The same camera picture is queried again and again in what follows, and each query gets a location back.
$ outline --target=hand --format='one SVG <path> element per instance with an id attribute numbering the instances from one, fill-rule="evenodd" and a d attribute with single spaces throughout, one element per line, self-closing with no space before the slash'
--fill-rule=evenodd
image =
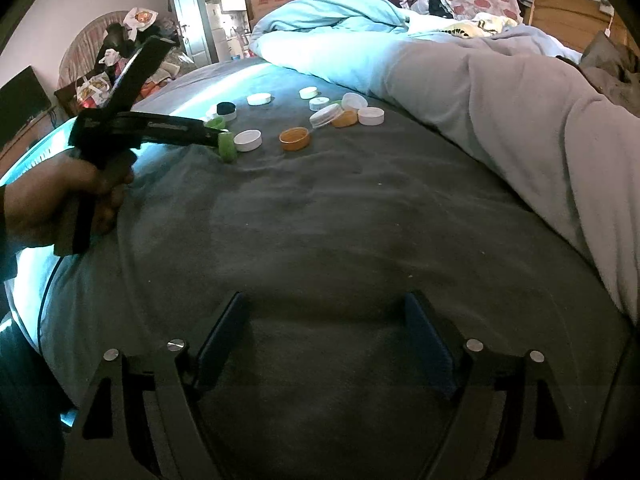
<path id="1" fill-rule="evenodd" d="M 71 158 L 65 152 L 48 158 L 6 186 L 7 240 L 16 248 L 53 245 L 65 199 L 74 191 L 97 197 L 92 232 L 105 234 L 115 225 L 116 214 L 124 201 L 125 184 L 132 181 L 131 169 L 113 185 L 90 162 Z"/>

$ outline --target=television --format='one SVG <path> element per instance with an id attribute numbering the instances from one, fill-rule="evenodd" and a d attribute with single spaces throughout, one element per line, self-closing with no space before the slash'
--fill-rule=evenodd
<path id="1" fill-rule="evenodd" d="M 0 88 L 0 145 L 51 107 L 51 101 L 28 66 Z"/>

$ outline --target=metal screw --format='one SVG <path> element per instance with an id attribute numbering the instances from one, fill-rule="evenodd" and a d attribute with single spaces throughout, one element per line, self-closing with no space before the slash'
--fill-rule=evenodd
<path id="1" fill-rule="evenodd" d="M 531 360 L 537 363 L 543 363 L 545 362 L 545 356 L 542 352 L 538 352 L 537 350 L 532 350 L 531 353 L 529 354 L 529 357 L 531 357 Z"/>
<path id="2" fill-rule="evenodd" d="M 169 352 L 179 352 L 184 348 L 184 341 L 182 339 L 171 339 L 166 344 L 166 347 Z"/>
<path id="3" fill-rule="evenodd" d="M 484 345 L 482 341 L 478 341 L 478 339 L 470 339 L 466 342 L 466 347 L 472 352 L 480 352 L 484 348 Z"/>
<path id="4" fill-rule="evenodd" d="M 118 349 L 116 348 L 111 348 L 109 350 L 107 350 L 102 357 L 104 358 L 105 361 L 113 361 L 115 360 L 118 356 L 120 355 L 120 352 L 118 352 Z"/>

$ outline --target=door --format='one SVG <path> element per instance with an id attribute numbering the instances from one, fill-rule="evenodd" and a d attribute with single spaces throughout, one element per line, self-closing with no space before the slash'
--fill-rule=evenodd
<path id="1" fill-rule="evenodd" d="M 204 0 L 174 0 L 175 13 L 187 54 L 198 68 L 217 63 Z"/>

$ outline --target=wall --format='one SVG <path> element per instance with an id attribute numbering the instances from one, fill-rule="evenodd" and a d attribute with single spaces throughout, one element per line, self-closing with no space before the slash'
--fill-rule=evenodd
<path id="1" fill-rule="evenodd" d="M 53 99 L 60 60 L 78 32 L 98 16 L 136 6 L 167 13 L 167 0 L 36 0 L 0 55 L 0 86 L 32 65 Z"/>

